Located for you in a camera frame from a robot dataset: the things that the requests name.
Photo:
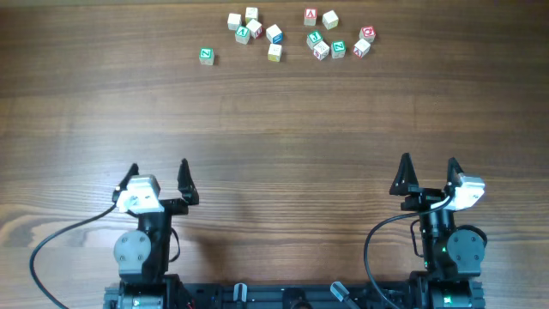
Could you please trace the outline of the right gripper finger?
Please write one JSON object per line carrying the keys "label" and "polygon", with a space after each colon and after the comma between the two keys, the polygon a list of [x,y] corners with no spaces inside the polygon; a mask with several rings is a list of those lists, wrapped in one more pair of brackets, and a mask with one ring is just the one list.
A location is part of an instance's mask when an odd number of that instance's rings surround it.
{"label": "right gripper finger", "polygon": [[393,196],[408,196],[419,193],[419,181],[413,168],[413,162],[409,153],[401,156],[398,172],[389,189]]}
{"label": "right gripper finger", "polygon": [[447,182],[449,185],[462,184],[463,170],[455,157],[448,160]]}

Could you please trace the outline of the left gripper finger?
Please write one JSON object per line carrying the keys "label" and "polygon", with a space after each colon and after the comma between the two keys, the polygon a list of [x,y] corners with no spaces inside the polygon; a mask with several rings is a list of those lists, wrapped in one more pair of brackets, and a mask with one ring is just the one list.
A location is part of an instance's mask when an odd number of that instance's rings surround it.
{"label": "left gripper finger", "polygon": [[122,181],[117,185],[117,191],[125,191],[127,189],[127,185],[130,182],[130,179],[133,176],[136,176],[139,174],[139,167],[136,163],[133,163],[130,166],[129,171],[126,173]]}
{"label": "left gripper finger", "polygon": [[190,174],[189,162],[182,159],[178,170],[178,190],[182,199],[189,205],[198,205],[200,202],[199,193]]}

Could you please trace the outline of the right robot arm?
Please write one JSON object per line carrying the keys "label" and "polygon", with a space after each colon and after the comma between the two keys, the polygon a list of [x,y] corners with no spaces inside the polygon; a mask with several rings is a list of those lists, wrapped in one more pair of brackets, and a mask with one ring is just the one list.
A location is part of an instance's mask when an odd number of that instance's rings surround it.
{"label": "right robot arm", "polygon": [[425,270],[411,273],[409,308],[484,308],[481,274],[487,236],[471,225],[457,226],[454,213],[471,208],[485,193],[482,178],[463,172],[455,158],[449,159],[447,184],[443,189],[422,188],[411,156],[401,157],[395,180],[389,189],[404,196],[401,209],[419,215]]}

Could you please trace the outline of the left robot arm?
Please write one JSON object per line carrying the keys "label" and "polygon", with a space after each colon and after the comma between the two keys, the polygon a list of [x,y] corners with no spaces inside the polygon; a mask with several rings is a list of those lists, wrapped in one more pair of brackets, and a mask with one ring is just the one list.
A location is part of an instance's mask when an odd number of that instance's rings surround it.
{"label": "left robot arm", "polygon": [[181,196],[160,199],[160,185],[152,174],[139,173],[134,163],[112,194],[121,213],[137,219],[137,228],[120,236],[113,256],[118,264],[120,283],[107,288],[104,308],[194,308],[195,300],[178,275],[168,275],[170,239],[175,215],[187,215],[189,207],[199,204],[199,194],[186,159],[178,170]]}

